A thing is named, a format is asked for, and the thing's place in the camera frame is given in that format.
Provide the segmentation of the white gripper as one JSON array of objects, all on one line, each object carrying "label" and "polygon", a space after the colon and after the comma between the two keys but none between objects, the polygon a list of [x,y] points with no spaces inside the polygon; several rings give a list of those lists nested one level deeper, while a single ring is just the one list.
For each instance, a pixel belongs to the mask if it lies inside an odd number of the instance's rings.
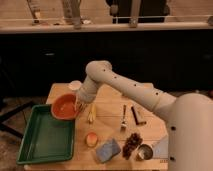
[{"label": "white gripper", "polygon": [[82,83],[80,89],[77,91],[77,99],[84,103],[79,103],[77,106],[77,111],[82,112],[86,108],[85,103],[91,103],[96,98],[100,84],[95,82],[90,77],[86,77]]}]

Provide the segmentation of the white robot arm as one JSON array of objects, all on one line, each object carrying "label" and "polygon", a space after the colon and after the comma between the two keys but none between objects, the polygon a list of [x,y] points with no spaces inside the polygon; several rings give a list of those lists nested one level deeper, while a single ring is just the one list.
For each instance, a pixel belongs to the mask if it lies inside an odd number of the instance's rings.
[{"label": "white robot arm", "polygon": [[118,75],[108,61],[91,61],[77,104],[91,103],[107,84],[167,124],[168,171],[213,171],[213,100],[189,93],[178,98]]}]

